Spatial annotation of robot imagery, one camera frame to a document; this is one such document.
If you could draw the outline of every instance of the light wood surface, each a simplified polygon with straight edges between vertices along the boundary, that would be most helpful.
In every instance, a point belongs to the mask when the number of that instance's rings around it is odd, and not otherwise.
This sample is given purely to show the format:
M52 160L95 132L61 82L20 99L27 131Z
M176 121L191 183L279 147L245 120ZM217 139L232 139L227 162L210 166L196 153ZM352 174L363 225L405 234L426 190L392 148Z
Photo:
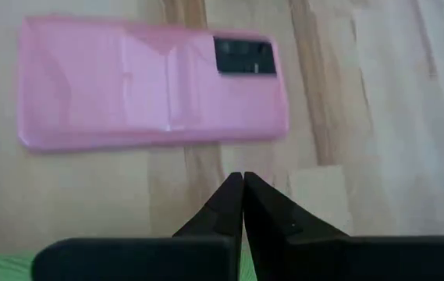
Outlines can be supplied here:
M274 36L289 136L27 152L16 139L16 35L24 16L47 13ZM0 0L0 252L169 236L233 171L255 171L351 234L443 234L444 0Z

